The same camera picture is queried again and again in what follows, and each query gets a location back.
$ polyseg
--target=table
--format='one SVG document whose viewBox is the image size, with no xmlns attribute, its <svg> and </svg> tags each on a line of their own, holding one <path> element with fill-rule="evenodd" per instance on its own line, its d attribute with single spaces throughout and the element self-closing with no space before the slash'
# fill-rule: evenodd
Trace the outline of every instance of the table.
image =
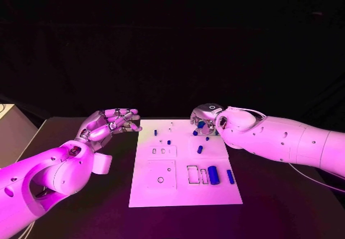
<svg viewBox="0 0 345 239">
<path fill-rule="evenodd" d="M 0 168 L 16 162 L 37 128 L 14 104 L 0 105 Z"/>
<path fill-rule="evenodd" d="M 74 139 L 85 118 L 50 118 L 22 159 Z M 36 221 L 29 239 L 342 239 L 345 210 L 330 190 L 283 162 L 228 147 L 242 205 L 128 208 L 137 132 L 117 134 L 101 153 L 107 175 Z M 322 181 L 316 170 L 297 165 Z"/>
</svg>

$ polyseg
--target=robotic hand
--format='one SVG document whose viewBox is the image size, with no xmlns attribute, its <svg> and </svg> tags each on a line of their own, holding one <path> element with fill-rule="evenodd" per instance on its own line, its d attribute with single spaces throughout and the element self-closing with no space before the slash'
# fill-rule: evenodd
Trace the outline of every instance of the robotic hand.
<svg viewBox="0 0 345 239">
<path fill-rule="evenodd" d="M 225 144 L 274 161 L 313 166 L 345 177 L 345 133 L 329 131 L 292 119 L 266 116 L 254 110 L 198 106 L 190 124 L 205 125 L 199 134 L 218 131 Z"/>
<path fill-rule="evenodd" d="M 91 172 L 107 174 L 113 157 L 97 153 L 113 134 L 140 131 L 136 109 L 97 111 L 74 140 L 0 169 L 0 239 L 11 237 L 85 186 Z M 46 190 L 33 195 L 30 182 Z"/>
</svg>

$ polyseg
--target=rectangular outline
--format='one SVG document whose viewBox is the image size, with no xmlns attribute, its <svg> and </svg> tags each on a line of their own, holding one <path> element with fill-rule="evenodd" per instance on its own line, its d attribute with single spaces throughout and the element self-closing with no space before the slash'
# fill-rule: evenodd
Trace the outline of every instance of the rectangular outline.
<svg viewBox="0 0 345 239">
<path fill-rule="evenodd" d="M 189 166 L 186 166 L 186 172 L 189 173 L 189 169 L 188 169 L 188 167 L 196 167 L 196 172 L 198 172 L 198 183 L 190 183 L 190 180 L 188 179 L 188 182 L 189 182 L 189 184 L 199 184 L 199 170 L 198 170 L 198 166 L 196 165 L 189 165 Z"/>
<path fill-rule="evenodd" d="M 205 169 L 201 169 L 201 170 L 199 170 L 199 173 L 201 173 L 201 179 L 202 179 L 202 181 L 203 181 L 203 178 L 202 178 L 202 171 L 205 171 L 205 176 L 206 176 L 206 170 L 205 170 Z"/>
</svg>

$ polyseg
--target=small blue object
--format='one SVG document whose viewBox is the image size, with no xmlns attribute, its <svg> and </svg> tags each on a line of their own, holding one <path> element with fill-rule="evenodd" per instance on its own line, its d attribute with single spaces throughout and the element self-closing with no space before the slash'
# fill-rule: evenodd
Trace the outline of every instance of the small blue object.
<svg viewBox="0 0 345 239">
<path fill-rule="evenodd" d="M 208 167 L 208 175 L 209 175 L 211 185 L 219 184 L 221 182 L 219 182 L 219 177 L 218 177 L 216 167 L 215 166 L 209 166 Z"/>
<path fill-rule="evenodd" d="M 206 123 L 203 121 L 199 121 L 198 128 L 202 128 Z"/>
<path fill-rule="evenodd" d="M 228 173 L 228 180 L 229 180 L 229 183 L 234 184 L 235 181 L 234 181 L 234 177 L 232 177 L 231 170 L 227 170 L 227 173 Z"/>
<path fill-rule="evenodd" d="M 202 146 L 199 146 L 199 148 L 198 148 L 198 153 L 201 153 L 202 152 Z"/>
</svg>

